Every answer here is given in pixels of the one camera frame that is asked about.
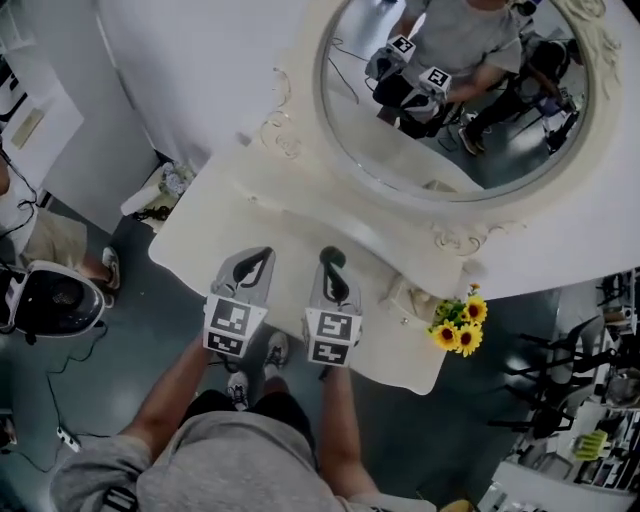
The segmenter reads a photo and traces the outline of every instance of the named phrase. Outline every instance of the power strip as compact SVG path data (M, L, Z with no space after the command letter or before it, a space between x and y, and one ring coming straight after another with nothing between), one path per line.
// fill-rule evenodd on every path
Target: power strip
M56 433L58 434L58 437L62 439L64 443L69 448L71 448L74 452L78 453L82 448L82 446L80 445L80 442L74 439L71 436L71 434L67 432L65 429L63 429L62 427L58 427L58 430L56 431Z

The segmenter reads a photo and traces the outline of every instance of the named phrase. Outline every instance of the white wall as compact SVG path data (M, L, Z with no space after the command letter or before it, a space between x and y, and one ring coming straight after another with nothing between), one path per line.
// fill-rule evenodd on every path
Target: white wall
M120 204L157 162L98 30L92 0L25 0L28 18L84 123L49 171L44 188L113 232Z
M528 228L491 239L477 261L487 297L575 283L640 265L640 25L607 0L621 39L623 111L598 171ZM305 2L109 0L100 2L113 53L153 142L202 161L273 108L271 68L291 43Z
M204 163L274 104L273 67L305 2L106 0L103 26L156 147Z

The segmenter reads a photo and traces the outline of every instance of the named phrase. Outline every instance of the black cable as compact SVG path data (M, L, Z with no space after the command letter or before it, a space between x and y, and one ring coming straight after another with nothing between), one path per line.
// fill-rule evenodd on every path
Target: black cable
M26 460L29 464L31 464L31 466L33 466L33 468L42 473L42 474L47 474L49 473L53 468L56 467L56 465L58 464L58 456L60 455L60 450L62 449L62 445L64 444L64 441L60 440L60 444L58 444L58 448L56 449L56 454L54 456L53 459L53 464L51 464L51 467L47 468L47 469L43 469L41 466L38 466L35 462L33 462L33 459L31 459L31 457L29 457L28 455L19 452L18 450L1 450L0 453L2 453L2 455L20 455L20 457L22 457L24 460Z
M351 52L348 52L347 50L343 50L342 48L340 48L340 46L342 46L343 44L344 44L344 41L339 37L334 37L333 39L331 39L331 46L333 46L339 52L346 53L347 55L351 55L352 57L355 57L356 59L359 59L362 62L369 62L369 59L365 59L364 57L360 57L360 55L356 55L355 53L351 53Z
M351 85L349 84L349 82L347 82L347 79L342 75L342 73L340 73L340 70L338 69L338 66L336 66L336 63L333 62L333 60L331 60L331 57L327 57L327 59L329 60L329 62L331 63L331 65L333 66L333 69L336 70L336 73L338 73L338 75L340 75L340 78L342 78L342 81L344 82L344 84L349 88L349 90L353 93L353 96L356 99L356 105L360 104L360 97L358 96L358 94L356 93L356 91L353 89L353 87L351 87Z
M29 184L29 182L27 181L27 179L22 175L22 173L16 168L15 165L13 165L13 161L11 160L11 158L9 158L9 155L7 155L7 153L5 153L4 149L2 149L0 147L0 156L4 159L5 163L7 164L8 167L11 168L11 170L22 180L24 181L24 184L27 186L27 188L31 191L31 194L33 194L33 199L31 201L25 199L23 201L20 201L18 203L18 209L22 210L23 206L29 206L31 208L31 213L29 214L29 218L24 221L22 224L20 224L19 226L16 226L15 228L11 228L7 231L4 231L2 234L0 234L0 240L3 240L5 237L9 236L11 233L14 233L15 231L18 231L19 229L22 229L23 227L25 227L27 224L29 224L29 222L31 222L31 219L33 219L33 216L35 215L35 206L38 203L38 193L34 190L34 188ZM9 272L13 272L11 269L9 269L9 267L2 262L2 266L5 267Z
M234 363L233 361L229 361L229 358L220 352L217 352L220 361L213 361L209 363L207 366L224 366L224 369L229 373L237 373L240 370L240 366L238 363Z
M104 322L100 321L96 324L96 327L103 327L104 331L102 333L100 333L98 336L95 337L95 339L91 342L91 347L89 348L89 351L87 352L87 354L84 357L73 357L71 354L73 353L74 349L80 345L82 342L77 343L70 351L69 351L69 355L67 355L67 358L64 361L64 364L62 365L62 368L60 370L47 370L45 372L45 375L47 377L47 385L49 386L49 392L51 393L51 400L53 402L53 407L56 411L56 417L58 419L58 426L62 426L63 425L63 421L62 421L62 413L60 412L60 406L58 405L58 399L56 397L56 393L53 390L53 385L51 384L51 375L62 375L66 370L67 367L69 366L69 363L71 361L76 361L77 363L84 363L85 361L87 361L92 355L93 355L93 351L96 348L96 345L98 344L98 342L103 339L107 333L109 332L109 326L107 324L105 324ZM76 432L75 435L77 436L82 436L82 437L96 437L96 438L103 438L103 437L110 437L110 436L103 436L103 435L99 435L99 434L91 434L89 432Z

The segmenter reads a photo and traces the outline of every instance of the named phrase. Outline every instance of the foot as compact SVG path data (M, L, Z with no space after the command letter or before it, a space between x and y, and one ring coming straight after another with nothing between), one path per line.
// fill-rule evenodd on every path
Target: foot
M460 140L462 141L462 145L464 148L473 156L478 154L478 147L476 143L469 138L467 134L466 128L462 127L458 130L458 135L460 136Z
M7 437L9 438L9 443L11 444L18 443L18 439L16 437L16 429L13 426L13 422L11 421L10 418L4 419L4 425L2 424L2 422L0 422L0 427L2 427L5 434L7 434Z
M249 408L247 394L249 392L249 378L244 372L232 373L227 382L227 395L238 411Z
M487 148L484 145L484 140L482 140L482 137L474 141L474 144L476 145L476 148L478 148L478 151L480 151L480 153L484 153L487 150Z
M105 247L102 251L102 264L111 272L111 279L105 285L111 290L120 288L120 260L113 247Z
M267 380L270 379L273 374L277 374L285 364L287 364L287 358L289 357L289 338L283 332L274 333L269 338L269 350L267 357L264 360L264 373Z
M113 308L116 298L109 292L102 292L102 296L104 297L104 307L107 309Z

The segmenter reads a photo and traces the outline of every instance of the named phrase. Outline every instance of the gray t-shirt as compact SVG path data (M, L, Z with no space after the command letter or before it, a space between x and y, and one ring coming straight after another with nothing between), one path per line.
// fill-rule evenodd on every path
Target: gray t-shirt
M406 0L409 14L426 12L424 24L412 38L416 45L403 76L416 85L431 66L453 77L453 87L467 83L483 63L512 73L520 70L518 25L506 6L484 11L467 0Z
M51 497L60 512L97 512L113 487L133 492L141 512L373 510L333 495L298 431L248 412L191 418L153 465L139 439L121 435L96 442L56 473ZM399 499L397 508L385 509L435 510L428 502L407 506L411 501Z

